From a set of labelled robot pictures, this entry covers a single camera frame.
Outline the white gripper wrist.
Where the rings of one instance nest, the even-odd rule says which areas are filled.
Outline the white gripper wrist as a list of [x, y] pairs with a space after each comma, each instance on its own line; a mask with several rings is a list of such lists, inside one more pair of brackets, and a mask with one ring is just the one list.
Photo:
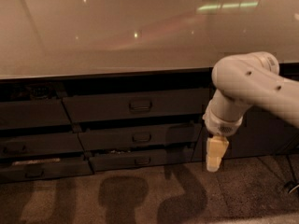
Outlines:
[[214, 135], [208, 137], [206, 141], [206, 169], [209, 172], [219, 170], [221, 160], [229, 146], [226, 137], [236, 133], [242, 124], [243, 115], [244, 110], [238, 105], [209, 102], [203, 116], [208, 132]]

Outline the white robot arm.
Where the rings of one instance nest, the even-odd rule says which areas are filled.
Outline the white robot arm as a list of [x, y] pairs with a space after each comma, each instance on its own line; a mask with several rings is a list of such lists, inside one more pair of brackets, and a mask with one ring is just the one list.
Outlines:
[[227, 138], [241, 126], [244, 114], [258, 106], [299, 127], [299, 82], [282, 77], [276, 57], [268, 52], [227, 56], [211, 73], [216, 91], [203, 120], [210, 133], [206, 141], [206, 169], [216, 172], [229, 146]]

